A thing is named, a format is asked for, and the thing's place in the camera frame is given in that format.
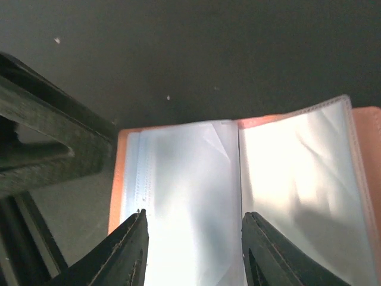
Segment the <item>dark gray surface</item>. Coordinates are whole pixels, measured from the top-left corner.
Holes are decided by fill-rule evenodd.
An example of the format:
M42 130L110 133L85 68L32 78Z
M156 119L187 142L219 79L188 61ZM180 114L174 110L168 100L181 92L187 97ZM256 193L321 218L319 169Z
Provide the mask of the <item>dark gray surface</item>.
M357 2L8 1L0 49L120 128L284 113L339 94L380 105L381 9ZM106 236L112 176L110 162L33 192L69 264Z

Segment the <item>book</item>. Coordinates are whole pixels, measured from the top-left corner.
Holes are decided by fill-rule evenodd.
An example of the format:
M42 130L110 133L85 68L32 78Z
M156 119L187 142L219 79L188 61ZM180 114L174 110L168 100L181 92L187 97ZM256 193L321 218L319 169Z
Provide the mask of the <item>book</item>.
M109 233L146 210L147 286L246 285L241 223L258 212L345 282L378 285L374 112L352 112L343 95L289 114L123 130Z

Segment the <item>notebook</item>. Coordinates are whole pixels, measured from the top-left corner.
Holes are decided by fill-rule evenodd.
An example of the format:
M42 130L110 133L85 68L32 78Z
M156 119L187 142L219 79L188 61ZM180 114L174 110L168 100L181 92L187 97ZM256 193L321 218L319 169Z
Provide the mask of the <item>notebook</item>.
M246 285L241 221L258 212L342 280L378 285L378 116L343 95L290 114L123 130L109 233L146 209L146 286Z

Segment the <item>open book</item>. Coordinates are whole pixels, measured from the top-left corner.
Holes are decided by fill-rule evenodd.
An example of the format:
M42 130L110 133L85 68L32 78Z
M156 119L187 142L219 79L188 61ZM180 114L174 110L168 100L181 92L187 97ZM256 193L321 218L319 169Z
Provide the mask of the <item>open book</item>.
M109 232L139 209L146 286L246 285L246 212L347 283L378 285L379 234L347 96L260 122L121 131Z

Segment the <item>white page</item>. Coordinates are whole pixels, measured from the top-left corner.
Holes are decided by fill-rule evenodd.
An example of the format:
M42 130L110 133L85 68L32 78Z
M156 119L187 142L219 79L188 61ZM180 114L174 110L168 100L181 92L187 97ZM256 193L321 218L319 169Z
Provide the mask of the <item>white page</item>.
M377 285L346 100L240 130L242 211L261 214L351 285Z
M146 209L145 286L245 285L236 123L146 130L127 146L122 215Z

